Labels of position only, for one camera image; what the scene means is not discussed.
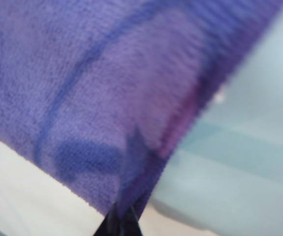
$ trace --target black object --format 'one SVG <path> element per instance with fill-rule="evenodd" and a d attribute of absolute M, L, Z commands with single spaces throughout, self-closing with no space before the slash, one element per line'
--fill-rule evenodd
<path fill-rule="evenodd" d="M 133 207 L 131 206 L 120 219 L 114 204 L 94 236 L 142 236 Z"/>

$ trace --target microfiber cloth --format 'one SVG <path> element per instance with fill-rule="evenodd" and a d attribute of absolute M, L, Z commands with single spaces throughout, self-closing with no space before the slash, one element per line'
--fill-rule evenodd
<path fill-rule="evenodd" d="M 0 140 L 102 214 L 116 203 L 140 217 L 177 143 L 282 5 L 0 0 Z"/>

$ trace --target white surface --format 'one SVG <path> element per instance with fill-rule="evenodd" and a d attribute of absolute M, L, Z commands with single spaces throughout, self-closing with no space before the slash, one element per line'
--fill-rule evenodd
<path fill-rule="evenodd" d="M 94 208 L 0 142 L 0 231 L 8 236 L 90 236 L 103 220 Z M 147 206 L 145 236 L 215 236 Z"/>

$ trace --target purple fabric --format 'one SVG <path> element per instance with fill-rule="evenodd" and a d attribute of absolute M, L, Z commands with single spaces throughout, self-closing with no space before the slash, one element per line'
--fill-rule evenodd
<path fill-rule="evenodd" d="M 106 214 L 142 213 L 283 0 L 0 0 L 0 140 Z"/>

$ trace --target dark blue stripe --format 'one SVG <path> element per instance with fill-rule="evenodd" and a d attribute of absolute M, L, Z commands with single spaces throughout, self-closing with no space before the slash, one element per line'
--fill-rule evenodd
<path fill-rule="evenodd" d="M 61 89 L 59 90 L 46 114 L 44 125 L 38 135 L 34 146 L 34 162 L 36 165 L 40 166 L 40 152 L 44 143 L 46 142 L 50 129 L 54 125 L 59 107 L 65 100 L 70 90 L 80 80 L 81 75 L 85 71 L 90 69 L 92 64 L 100 58 L 103 51 L 110 45 L 116 43 L 121 36 L 127 34 L 138 25 L 146 21 L 150 21 L 159 12 L 177 4 L 178 1 L 173 0 L 154 0 L 144 3 L 134 13 L 125 17 L 101 41 L 95 43 L 89 50 L 84 53 L 83 57 L 78 60 L 78 62 L 75 64 L 75 67 L 65 79 L 63 85 L 61 86 Z"/>

